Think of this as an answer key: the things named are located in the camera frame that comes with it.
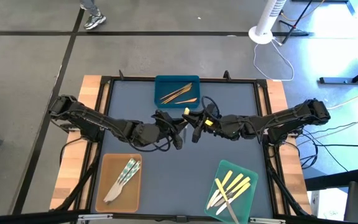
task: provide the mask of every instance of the gray floor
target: gray floor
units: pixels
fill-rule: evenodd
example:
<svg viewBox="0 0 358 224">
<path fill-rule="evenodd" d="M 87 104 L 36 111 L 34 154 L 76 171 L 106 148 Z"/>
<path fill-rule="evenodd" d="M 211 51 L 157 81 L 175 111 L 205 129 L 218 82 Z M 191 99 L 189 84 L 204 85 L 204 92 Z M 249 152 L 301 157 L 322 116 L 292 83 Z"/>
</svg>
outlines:
<svg viewBox="0 0 358 224">
<path fill-rule="evenodd" d="M 100 28 L 106 31 L 247 31 L 256 25 L 264 7 L 262 1 L 251 0 L 97 3 L 108 17 Z M 304 6 L 287 1 L 285 14 L 294 18 Z M 0 30 L 72 30 L 78 10 L 77 0 L 0 0 Z M 280 48 L 296 72 L 292 82 L 284 83 L 288 105 L 317 98 L 333 106 L 357 95 L 358 86 L 317 83 L 321 76 L 358 74 L 358 28 L 346 5 L 323 4 L 298 28 L 315 35 L 292 38 Z M 286 29 L 279 24 L 273 28 Z M 67 43 L 68 37 L 0 37 L 0 138 L 5 139 L 0 147 L 0 215 L 8 212 Z M 223 71 L 229 70 L 234 78 L 263 78 L 252 64 L 254 46 L 248 37 L 77 37 L 60 93 L 77 95 L 83 75 L 118 75 L 119 69 L 128 76 L 221 77 Z M 259 46 L 257 56 L 260 68 L 272 77 L 290 76 L 290 69 L 273 53 L 271 45 Z M 331 116 L 327 127 L 357 120 L 358 100 L 331 111 Z M 50 126 L 25 212 L 48 209 L 58 172 L 58 154 L 66 137 L 63 131 Z M 321 141 L 358 144 L 358 125 Z M 329 149 L 345 167 L 358 169 L 357 148 Z M 312 146 L 303 146 L 301 156 L 313 151 Z M 319 150 L 314 168 L 326 174 L 342 171 L 324 149 Z"/>
</svg>

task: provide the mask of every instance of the tan tray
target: tan tray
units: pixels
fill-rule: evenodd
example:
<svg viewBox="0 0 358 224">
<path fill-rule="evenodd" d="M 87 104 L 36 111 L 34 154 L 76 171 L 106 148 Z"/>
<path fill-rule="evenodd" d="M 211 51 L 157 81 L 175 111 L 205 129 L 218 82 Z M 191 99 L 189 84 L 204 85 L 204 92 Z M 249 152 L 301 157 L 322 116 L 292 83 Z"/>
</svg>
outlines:
<svg viewBox="0 0 358 224">
<path fill-rule="evenodd" d="M 103 201 L 129 159 L 140 161 L 140 169 L 122 188 L 121 194 L 107 204 Z M 142 177 L 142 156 L 140 154 L 105 154 L 99 181 L 95 209 L 97 212 L 131 213 L 139 208 L 140 181 Z"/>
</svg>

